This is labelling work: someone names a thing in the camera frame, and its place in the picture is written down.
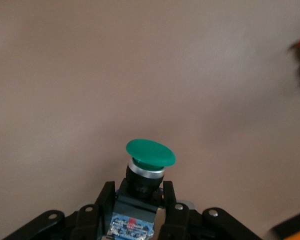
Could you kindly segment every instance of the green button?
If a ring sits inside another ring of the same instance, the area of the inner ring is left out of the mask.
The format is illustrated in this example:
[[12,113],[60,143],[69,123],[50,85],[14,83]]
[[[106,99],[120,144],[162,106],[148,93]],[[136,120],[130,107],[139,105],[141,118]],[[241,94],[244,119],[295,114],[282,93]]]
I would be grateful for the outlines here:
[[145,170],[162,169],[176,162],[176,156],[169,148],[147,139],[128,142],[126,151],[133,157],[134,163]]

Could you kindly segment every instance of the black and orange object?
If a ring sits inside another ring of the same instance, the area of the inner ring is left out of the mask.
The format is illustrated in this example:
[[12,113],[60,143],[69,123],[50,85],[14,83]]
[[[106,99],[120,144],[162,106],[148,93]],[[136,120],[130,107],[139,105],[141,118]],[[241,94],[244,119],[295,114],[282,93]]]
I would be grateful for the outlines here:
[[272,228],[280,240],[300,240],[300,214]]

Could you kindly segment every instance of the bolt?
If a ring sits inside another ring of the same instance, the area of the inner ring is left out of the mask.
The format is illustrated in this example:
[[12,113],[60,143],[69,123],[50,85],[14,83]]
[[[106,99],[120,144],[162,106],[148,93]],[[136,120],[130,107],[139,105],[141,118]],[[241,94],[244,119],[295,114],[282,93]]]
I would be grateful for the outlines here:
[[212,217],[218,217],[218,212],[216,210],[214,210],[214,209],[210,209],[209,210],[209,214]]
[[182,206],[182,204],[180,204],[180,203],[177,203],[177,204],[174,206],[174,208],[177,209],[177,210],[182,210],[182,209],[184,209],[184,206]]

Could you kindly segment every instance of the screw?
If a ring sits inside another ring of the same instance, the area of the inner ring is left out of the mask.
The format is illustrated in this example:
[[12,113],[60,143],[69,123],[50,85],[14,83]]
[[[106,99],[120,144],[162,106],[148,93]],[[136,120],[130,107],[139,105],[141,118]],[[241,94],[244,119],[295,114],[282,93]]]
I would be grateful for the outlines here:
[[214,209],[210,209],[209,210],[209,214],[212,217],[218,217],[218,212],[216,210],[214,210]]
[[174,206],[174,208],[177,209],[177,210],[182,210],[182,209],[184,209],[184,206],[182,206],[182,204],[180,204],[180,203],[177,203],[177,204]]

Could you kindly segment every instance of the silver metal ring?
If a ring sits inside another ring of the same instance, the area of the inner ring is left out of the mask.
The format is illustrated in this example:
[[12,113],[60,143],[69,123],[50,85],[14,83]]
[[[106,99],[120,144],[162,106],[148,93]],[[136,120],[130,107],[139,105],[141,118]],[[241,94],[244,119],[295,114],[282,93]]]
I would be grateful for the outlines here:
[[138,174],[142,177],[145,177],[147,179],[160,179],[165,175],[164,167],[161,168],[160,170],[156,170],[156,171],[145,170],[145,169],[142,169],[142,168],[138,167],[137,165],[135,165],[132,158],[129,160],[128,166],[132,172],[134,172],[135,174]]

